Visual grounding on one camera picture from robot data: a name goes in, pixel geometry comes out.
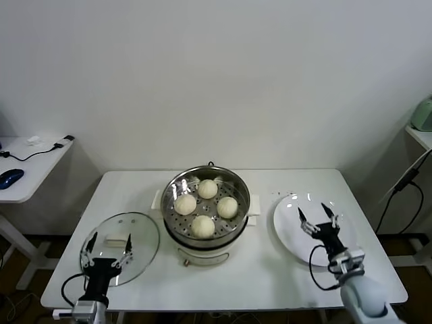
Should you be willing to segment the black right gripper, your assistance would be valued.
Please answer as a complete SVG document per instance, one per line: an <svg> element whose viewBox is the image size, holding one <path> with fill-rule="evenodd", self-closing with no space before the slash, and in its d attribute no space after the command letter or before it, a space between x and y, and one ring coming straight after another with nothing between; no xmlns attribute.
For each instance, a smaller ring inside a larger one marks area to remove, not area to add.
<svg viewBox="0 0 432 324"><path fill-rule="evenodd" d="M300 227L305 233L312 234L314 239L322 241L328 257L335 257L346 251L346 247L338 237L340 232L340 228L338 227L338 216L335 215L324 203L321 203L321 206L331 223L313 225L307 221L302 209L298 207Z"/></svg>

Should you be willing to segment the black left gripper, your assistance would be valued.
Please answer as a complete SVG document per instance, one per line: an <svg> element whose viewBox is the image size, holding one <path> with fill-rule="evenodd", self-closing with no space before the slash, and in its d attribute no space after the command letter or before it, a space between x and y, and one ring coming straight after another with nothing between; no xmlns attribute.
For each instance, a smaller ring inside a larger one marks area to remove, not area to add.
<svg viewBox="0 0 432 324"><path fill-rule="evenodd" d="M84 293L85 300L107 300L107 290L112 278L122 272L122 267L132 257L131 234L128 236L124 255L120 259L94 258L91 253L97 240L98 232L95 232L81 251L81 266L86 267L84 274L88 278L88 284Z"/></svg>

